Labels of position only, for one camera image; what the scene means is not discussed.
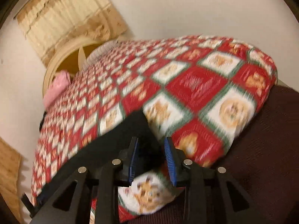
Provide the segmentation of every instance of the gingerbread print fabric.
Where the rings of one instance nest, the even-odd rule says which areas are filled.
[[[35,152],[33,201],[64,162],[140,108],[157,138],[171,136],[190,159],[210,166],[227,153],[276,80],[268,55],[232,38],[121,42],[78,74],[49,110]],[[151,173],[137,179],[140,188],[120,189],[120,213],[126,213],[121,220],[152,213],[173,199],[161,179]],[[146,205],[139,192],[147,189],[148,195],[151,183],[155,206]]]

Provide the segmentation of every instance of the pink cloth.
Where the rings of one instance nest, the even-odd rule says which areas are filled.
[[[61,71],[58,76],[55,77],[44,96],[43,102],[46,110],[49,109],[58,96],[63,93],[70,84],[70,74],[67,71]]]

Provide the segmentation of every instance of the brown sofa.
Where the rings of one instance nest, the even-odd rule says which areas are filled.
[[[262,110],[234,141],[223,166],[275,224],[299,223],[299,93],[274,86]],[[184,196],[131,224],[182,222]]]

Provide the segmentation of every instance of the metal pin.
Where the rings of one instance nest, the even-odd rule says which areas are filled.
[[[79,172],[79,173],[85,173],[86,170],[87,170],[86,167],[79,167],[79,168],[78,168],[78,172]]]
[[[121,163],[121,161],[117,158],[112,161],[113,165],[119,165],[120,163]]]
[[[225,173],[226,172],[226,169],[224,167],[219,167],[217,168],[218,172],[219,173]]]
[[[192,164],[192,160],[190,160],[190,159],[185,159],[185,160],[184,160],[184,164],[187,165],[187,166],[189,166],[189,165]]]

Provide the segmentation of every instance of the white wall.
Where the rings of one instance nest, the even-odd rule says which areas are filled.
[[[299,24],[283,0],[112,0],[136,38],[187,34],[235,37],[276,62],[279,78],[299,91]]]
[[[23,156],[18,191],[29,198],[39,122],[44,111],[44,74],[45,67],[25,40],[17,21],[8,22],[0,35],[0,136]],[[29,220],[28,214],[23,216],[25,221]]]

